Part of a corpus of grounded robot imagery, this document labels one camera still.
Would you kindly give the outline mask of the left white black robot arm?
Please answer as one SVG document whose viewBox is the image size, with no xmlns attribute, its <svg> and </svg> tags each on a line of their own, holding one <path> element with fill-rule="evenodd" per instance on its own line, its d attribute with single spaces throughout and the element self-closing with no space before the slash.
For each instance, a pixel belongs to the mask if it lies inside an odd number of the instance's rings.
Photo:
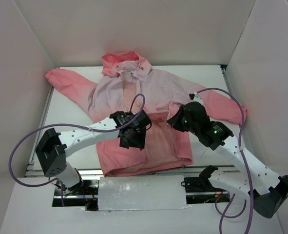
<svg viewBox="0 0 288 234">
<path fill-rule="evenodd" d="M 136 114 L 118 111 L 82 129 L 57 132 L 50 128 L 44 132 L 35 152 L 45 177 L 57 178 L 61 189 L 76 195 L 83 190 L 84 182 L 79 172 L 66 161 L 67 157 L 91 145 L 117 138 L 122 148 L 143 150 L 146 130 L 151 126 L 152 121 L 144 111 Z"/>
</svg>

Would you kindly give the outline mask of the pink hooded zip jacket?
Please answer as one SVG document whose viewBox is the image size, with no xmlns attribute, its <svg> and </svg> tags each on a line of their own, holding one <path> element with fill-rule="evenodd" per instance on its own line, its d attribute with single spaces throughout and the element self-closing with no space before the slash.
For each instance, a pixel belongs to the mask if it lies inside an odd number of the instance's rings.
<svg viewBox="0 0 288 234">
<path fill-rule="evenodd" d="M 134 176 L 138 170 L 167 170 L 192 164 L 189 134 L 166 123 L 181 105 L 189 103 L 190 93 L 200 92 L 206 112 L 213 119 L 241 124 L 247 115 L 243 105 L 198 83 L 152 68 L 135 51 L 107 53 L 102 64 L 99 82 L 61 68 L 50 70 L 46 78 L 94 123 L 117 111 L 143 109 L 148 114 L 152 127 L 146 133 L 143 150 L 122 148 L 119 139 L 96 145 L 105 176 Z"/>
</svg>

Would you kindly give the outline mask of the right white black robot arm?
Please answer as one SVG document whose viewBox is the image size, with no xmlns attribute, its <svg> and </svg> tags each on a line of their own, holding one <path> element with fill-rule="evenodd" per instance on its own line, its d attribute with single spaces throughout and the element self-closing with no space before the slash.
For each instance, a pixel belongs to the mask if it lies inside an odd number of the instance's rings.
<svg viewBox="0 0 288 234">
<path fill-rule="evenodd" d="M 226 173 L 208 166 L 200 174 L 200 186 L 205 191 L 220 188 L 251 200 L 254 210 L 272 218 L 288 197 L 288 175 L 279 175 L 263 164 L 223 123 L 211 121 L 199 102 L 180 106 L 167 123 L 175 130 L 194 134 L 200 143 L 227 159 L 239 171 Z"/>
</svg>

